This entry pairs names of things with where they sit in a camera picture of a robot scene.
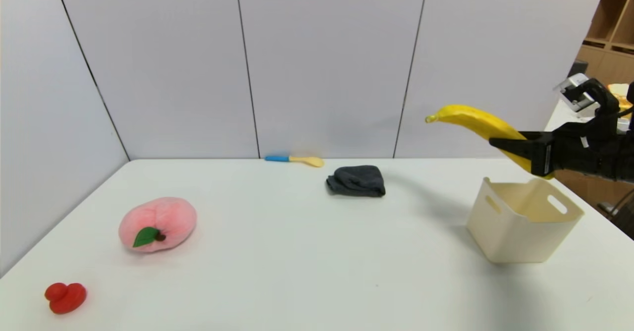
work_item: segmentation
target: blue spoon handle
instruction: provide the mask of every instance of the blue spoon handle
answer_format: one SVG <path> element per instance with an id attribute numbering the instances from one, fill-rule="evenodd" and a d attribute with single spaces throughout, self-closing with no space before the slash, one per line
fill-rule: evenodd
<path id="1" fill-rule="evenodd" d="M 268 162 L 288 162 L 288 157 L 265 157 Z"/>

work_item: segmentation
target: white wall panel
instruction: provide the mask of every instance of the white wall panel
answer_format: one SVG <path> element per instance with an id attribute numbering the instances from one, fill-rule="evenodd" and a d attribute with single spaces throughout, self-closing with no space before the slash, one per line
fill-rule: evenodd
<path id="1" fill-rule="evenodd" d="M 64 0 L 132 159 L 258 157 L 238 0 Z"/>
<path id="2" fill-rule="evenodd" d="M 262 155 L 392 157 L 422 0 L 240 0 Z"/>
<path id="3" fill-rule="evenodd" d="M 425 0 L 396 157 L 498 154 L 468 130 L 425 116 L 470 105 L 542 130 L 599 0 Z"/>
<path id="4" fill-rule="evenodd" d="M 0 275 L 127 162 L 61 0 L 2 0 L 1 89 Z"/>

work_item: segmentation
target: yellow spoon head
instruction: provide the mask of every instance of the yellow spoon head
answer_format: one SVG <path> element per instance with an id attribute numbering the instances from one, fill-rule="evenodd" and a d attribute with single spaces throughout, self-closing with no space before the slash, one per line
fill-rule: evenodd
<path id="1" fill-rule="evenodd" d="M 323 166 L 323 160 L 317 157 L 307 157 L 307 158 L 288 157 L 288 160 L 292 162 L 303 162 L 304 164 L 315 166 L 315 167 Z"/>

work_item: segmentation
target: bin handle hole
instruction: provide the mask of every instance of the bin handle hole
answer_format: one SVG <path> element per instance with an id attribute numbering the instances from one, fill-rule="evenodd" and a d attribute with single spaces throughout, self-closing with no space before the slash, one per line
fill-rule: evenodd
<path id="1" fill-rule="evenodd" d="M 559 202 L 559 200 L 557 200 L 557 198 L 553 195 L 548 195 L 547 198 L 548 202 L 550 202 L 551 205 L 553 205 L 553 207 L 555 207 L 557 209 L 557 211 L 559 211 L 562 215 L 565 215 L 566 213 L 568 213 L 568 209 L 566 208 L 566 206 Z"/>
<path id="2" fill-rule="evenodd" d="M 493 207 L 493 209 L 494 209 L 496 212 L 498 212 L 498 215 L 499 215 L 500 213 L 502 213 L 502 210 L 500 209 L 500 206 L 498 206 L 498 204 L 497 204 L 497 203 L 495 203 L 495 201 L 493 200 L 493 198 L 491 198 L 491 196 L 488 196 L 488 195 L 487 195 L 487 197 L 485 197 L 484 199 L 485 199 L 485 200 L 489 203 L 489 205 L 491 205 L 491 207 Z"/>

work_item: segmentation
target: wooden shelf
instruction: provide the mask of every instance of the wooden shelf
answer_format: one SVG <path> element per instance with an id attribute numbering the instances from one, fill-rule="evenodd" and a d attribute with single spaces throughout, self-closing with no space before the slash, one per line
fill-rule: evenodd
<path id="1" fill-rule="evenodd" d="M 585 46 L 594 47 L 596 49 L 603 49 L 605 48 L 605 45 L 608 44 L 608 42 L 597 38 L 585 38 L 583 44 Z"/>
<path id="2" fill-rule="evenodd" d="M 634 45 L 634 0 L 628 1 L 612 43 Z"/>
<path id="3" fill-rule="evenodd" d="M 610 49 L 616 53 L 632 55 L 634 58 L 634 45 L 613 44 Z"/>
<path id="4" fill-rule="evenodd" d="M 609 41 L 625 3 L 627 0 L 601 0 L 596 8 L 587 36 Z"/>
<path id="5" fill-rule="evenodd" d="M 604 85 L 634 80 L 634 0 L 601 0 L 577 59 Z"/>

